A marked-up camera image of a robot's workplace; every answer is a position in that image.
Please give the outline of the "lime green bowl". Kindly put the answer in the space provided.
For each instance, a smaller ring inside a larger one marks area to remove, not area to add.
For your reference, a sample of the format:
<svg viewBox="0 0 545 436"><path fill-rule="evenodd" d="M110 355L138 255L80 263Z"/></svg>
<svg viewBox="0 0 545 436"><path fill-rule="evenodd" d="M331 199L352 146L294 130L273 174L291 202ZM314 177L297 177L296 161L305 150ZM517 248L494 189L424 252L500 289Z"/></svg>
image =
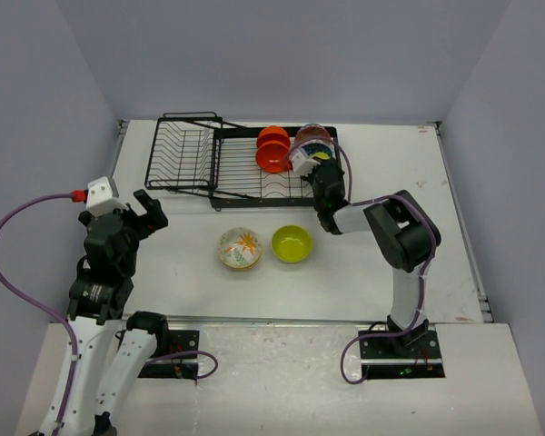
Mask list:
<svg viewBox="0 0 545 436"><path fill-rule="evenodd" d="M312 159L315 159L315 160L318 160L318 161L328 161L328 160L332 159L332 155L327 154L325 152L317 152L317 153L314 153L314 154L310 154L310 157Z"/></svg>
<svg viewBox="0 0 545 436"><path fill-rule="evenodd" d="M312 251L312 237L298 225L285 225L272 236L272 251L284 263L299 263Z"/></svg>

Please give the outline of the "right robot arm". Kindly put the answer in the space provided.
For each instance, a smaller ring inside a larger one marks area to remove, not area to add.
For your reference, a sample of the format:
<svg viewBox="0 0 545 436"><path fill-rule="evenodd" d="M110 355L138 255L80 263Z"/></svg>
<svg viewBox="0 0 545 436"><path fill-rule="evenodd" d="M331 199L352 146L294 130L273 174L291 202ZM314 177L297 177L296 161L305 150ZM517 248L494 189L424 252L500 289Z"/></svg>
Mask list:
<svg viewBox="0 0 545 436"><path fill-rule="evenodd" d="M333 158L314 158L295 170L312 187L313 208L322 228L334 235L372 233L392 268L392 306L386 330L375 341L396 356L415 351L429 321L425 313L427 271L441 234L406 190L352 203L345 198L344 171Z"/></svg>

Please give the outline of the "yellow sun pattern bowl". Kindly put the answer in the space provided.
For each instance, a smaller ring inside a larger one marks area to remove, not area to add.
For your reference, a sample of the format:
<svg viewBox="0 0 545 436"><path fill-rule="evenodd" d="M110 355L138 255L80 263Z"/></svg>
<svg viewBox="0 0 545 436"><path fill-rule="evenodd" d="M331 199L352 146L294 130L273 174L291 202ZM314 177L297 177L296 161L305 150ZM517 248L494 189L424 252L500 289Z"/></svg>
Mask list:
<svg viewBox="0 0 545 436"><path fill-rule="evenodd" d="M247 271L259 263L259 259L248 262L247 264L232 263L229 261L221 260L221 263L230 271Z"/></svg>

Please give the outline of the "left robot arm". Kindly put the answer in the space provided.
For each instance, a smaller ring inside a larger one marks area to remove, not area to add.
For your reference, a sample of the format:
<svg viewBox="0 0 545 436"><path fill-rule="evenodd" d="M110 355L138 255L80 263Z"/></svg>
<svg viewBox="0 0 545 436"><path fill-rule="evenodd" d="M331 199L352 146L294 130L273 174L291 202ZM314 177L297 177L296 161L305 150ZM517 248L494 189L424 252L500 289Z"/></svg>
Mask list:
<svg viewBox="0 0 545 436"><path fill-rule="evenodd" d="M115 435L141 369L170 348L161 314L138 312L122 320L140 243L168 224L160 202L145 190L134 199L144 214L110 197L79 216L86 236L64 319L69 339L39 435Z"/></svg>

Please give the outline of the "white floral pattern bowl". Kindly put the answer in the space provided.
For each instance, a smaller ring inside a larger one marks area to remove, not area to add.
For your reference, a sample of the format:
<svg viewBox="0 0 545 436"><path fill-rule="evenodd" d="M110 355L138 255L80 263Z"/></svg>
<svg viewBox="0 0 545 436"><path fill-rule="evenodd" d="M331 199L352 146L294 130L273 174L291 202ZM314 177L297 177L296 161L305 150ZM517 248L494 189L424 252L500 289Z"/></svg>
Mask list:
<svg viewBox="0 0 545 436"><path fill-rule="evenodd" d="M263 245L255 231L245 227L235 227L222 234L217 252L220 261L247 264L261 259Z"/></svg>

